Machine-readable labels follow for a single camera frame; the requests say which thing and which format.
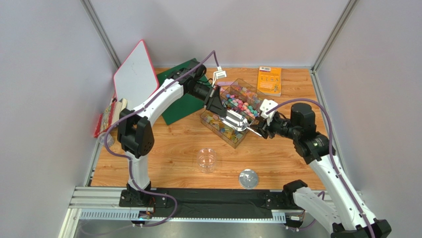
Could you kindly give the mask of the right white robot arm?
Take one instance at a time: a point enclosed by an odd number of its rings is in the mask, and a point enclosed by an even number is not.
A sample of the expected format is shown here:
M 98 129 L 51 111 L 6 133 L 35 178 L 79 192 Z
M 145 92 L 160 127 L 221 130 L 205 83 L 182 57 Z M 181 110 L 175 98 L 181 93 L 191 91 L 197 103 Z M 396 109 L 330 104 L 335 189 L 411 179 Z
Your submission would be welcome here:
M 332 126 L 328 126 L 328 136 L 316 129 L 316 115 L 310 103 L 318 106 L 329 118 L 325 108 L 310 99 L 290 102 L 291 114 L 286 119 L 277 112 L 280 104 L 265 99 L 253 130 L 265 139 L 276 135 L 291 139 L 296 152 L 322 181 L 334 205 L 328 205 L 301 180 L 284 185 L 284 202 L 304 209 L 332 238 L 388 237 L 392 231 L 388 221 L 378 219 L 365 205 L 344 170 L 338 166 L 339 159 L 332 145 Z

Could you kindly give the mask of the silver metal scoop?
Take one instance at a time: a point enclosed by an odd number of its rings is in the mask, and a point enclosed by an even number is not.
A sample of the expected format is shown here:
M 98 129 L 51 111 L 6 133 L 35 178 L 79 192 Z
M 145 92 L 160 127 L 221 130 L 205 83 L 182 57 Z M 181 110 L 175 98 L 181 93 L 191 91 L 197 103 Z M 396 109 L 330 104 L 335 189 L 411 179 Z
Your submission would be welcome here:
M 255 132 L 255 129 L 252 129 L 252 126 L 256 124 L 254 120 L 249 121 L 245 116 L 237 113 L 233 110 L 227 110 L 227 115 L 223 118 L 221 118 L 221 121 L 229 126 L 230 128 L 234 129 L 235 131 L 245 131 L 249 130 L 253 133 L 255 133 L 257 136 L 258 133 Z

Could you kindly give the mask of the clear compartment candy box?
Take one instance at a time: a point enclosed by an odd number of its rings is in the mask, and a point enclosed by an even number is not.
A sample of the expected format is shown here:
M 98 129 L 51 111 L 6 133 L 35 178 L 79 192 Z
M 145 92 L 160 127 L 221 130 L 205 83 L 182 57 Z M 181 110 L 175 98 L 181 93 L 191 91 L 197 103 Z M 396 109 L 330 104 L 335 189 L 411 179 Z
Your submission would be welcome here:
M 256 117 L 261 114 L 260 106 L 265 99 L 271 97 L 259 91 L 253 85 L 238 78 L 230 82 L 226 89 L 220 93 L 222 105 L 227 109 L 227 114 L 238 114 L 239 121 L 246 121 L 248 125 L 256 124 Z M 223 141 L 233 148 L 245 139 L 248 129 L 238 131 L 225 124 L 221 117 L 205 110 L 200 115 L 201 123 L 219 136 Z

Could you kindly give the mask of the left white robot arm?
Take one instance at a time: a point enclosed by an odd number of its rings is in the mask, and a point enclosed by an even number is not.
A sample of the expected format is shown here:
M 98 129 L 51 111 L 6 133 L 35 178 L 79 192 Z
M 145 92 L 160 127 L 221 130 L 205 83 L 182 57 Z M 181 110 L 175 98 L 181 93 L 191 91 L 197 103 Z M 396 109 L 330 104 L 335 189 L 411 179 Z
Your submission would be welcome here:
M 207 86 L 201 81 L 206 67 L 191 61 L 188 68 L 175 70 L 162 86 L 144 103 L 133 110 L 124 110 L 117 122 L 117 140 L 129 164 L 128 187 L 150 194 L 148 154 L 155 139 L 153 125 L 175 101 L 188 94 L 202 101 L 203 107 L 215 115 L 227 116 L 220 98 L 219 86 Z

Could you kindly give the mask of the clear plastic jar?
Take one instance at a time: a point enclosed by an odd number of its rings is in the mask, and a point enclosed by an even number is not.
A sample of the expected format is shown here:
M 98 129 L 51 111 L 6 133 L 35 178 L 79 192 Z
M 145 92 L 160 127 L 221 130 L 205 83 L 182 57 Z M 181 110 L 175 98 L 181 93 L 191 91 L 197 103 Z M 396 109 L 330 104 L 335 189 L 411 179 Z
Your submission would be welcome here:
M 212 173 L 217 160 L 216 152 L 211 148 L 202 148 L 197 154 L 198 168 L 202 173 Z

